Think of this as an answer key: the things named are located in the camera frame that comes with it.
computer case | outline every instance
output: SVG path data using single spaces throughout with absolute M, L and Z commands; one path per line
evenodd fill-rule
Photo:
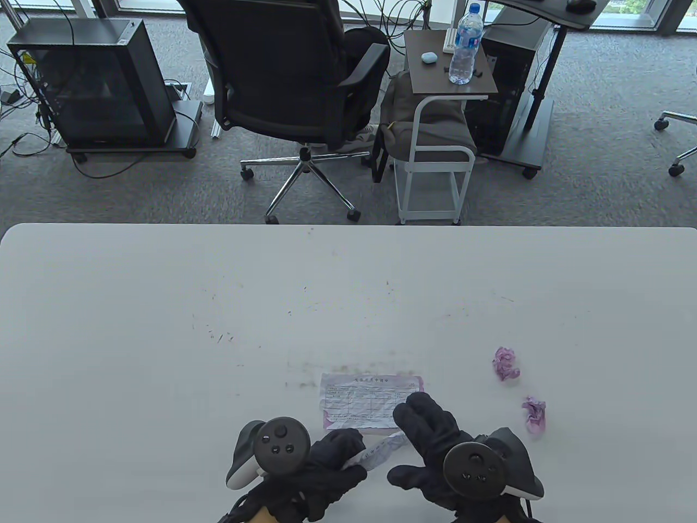
M 69 147 L 167 141 L 176 115 L 142 20 L 32 17 L 8 47 Z
M 487 100 L 468 101 L 465 108 L 467 125 L 479 154 L 498 155 L 503 151 L 508 134 L 519 122 L 534 87 L 535 71 L 544 60 L 544 56 L 536 60 L 535 55 L 544 52 L 540 46 L 551 25 L 534 15 L 504 7 L 484 32 L 482 49 L 498 94 Z

gray carpet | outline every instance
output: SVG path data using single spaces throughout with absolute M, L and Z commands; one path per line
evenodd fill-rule
M 164 77 L 193 82 L 193 94 L 200 96 L 207 76 L 197 37 L 179 18 L 146 23 Z M 0 18 L 0 33 L 10 32 Z M 667 173 L 677 153 L 697 144 L 697 127 L 673 122 L 659 134 L 652 126 L 662 109 L 697 112 L 695 49 L 691 36 L 569 34 L 548 90 L 556 105 L 544 170 L 527 181 L 519 168 L 476 166 L 464 223 L 697 226 L 697 158 L 686 161 L 680 178 Z M 6 68 L 10 61 L 2 58 Z M 401 63 L 393 53 L 391 71 Z M 290 171 L 260 167 L 246 183 L 238 161 L 287 156 L 295 144 L 243 129 L 213 141 L 212 122 L 207 107 L 194 160 L 156 156 L 108 180 L 81 176 L 58 149 L 32 158 L 6 154 L 0 160 L 0 236 L 19 222 L 263 222 Z M 24 130 L 40 132 L 32 109 L 0 123 L 0 149 Z M 37 139 L 26 139 L 18 150 L 37 146 Z M 84 169 L 99 175 L 122 166 L 91 160 Z M 392 176 L 373 184 L 356 160 L 326 165 L 325 172 L 362 211 L 361 224 L 396 222 Z M 282 223 L 348 223 L 340 202 L 309 176 L 297 182 L 276 214 Z

plastic bottle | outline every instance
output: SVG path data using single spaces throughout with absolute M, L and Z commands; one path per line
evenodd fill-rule
M 464 15 L 457 24 L 455 50 L 448 71 L 448 77 L 453 84 L 466 84 L 472 79 L 472 73 L 475 70 L 475 56 L 477 56 L 484 30 L 479 9 L 478 3 L 471 3 L 469 13 Z

grey bag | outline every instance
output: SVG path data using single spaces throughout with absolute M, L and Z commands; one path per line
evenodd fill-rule
M 402 71 L 395 76 L 385 93 L 380 107 L 382 145 L 401 161 L 409 160 L 414 112 L 427 95 L 415 95 L 411 90 L 411 76 Z M 462 145 L 474 154 L 477 147 L 467 127 L 460 100 L 435 100 L 421 111 L 418 145 Z M 460 151 L 417 151 L 417 162 L 467 162 L 470 158 Z

wooden tabletop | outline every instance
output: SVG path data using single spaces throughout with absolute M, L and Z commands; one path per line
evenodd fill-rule
M 406 58 L 411 72 L 411 88 L 414 94 L 497 94 L 496 83 L 491 76 L 487 57 L 481 48 L 475 59 L 475 74 L 472 80 L 464 85 L 453 84 L 447 77 L 447 67 L 452 59 L 451 54 L 443 52 L 445 31 L 407 31 L 404 33 L 406 43 Z M 438 55 L 435 63 L 424 63 L 421 55 L 434 52 Z

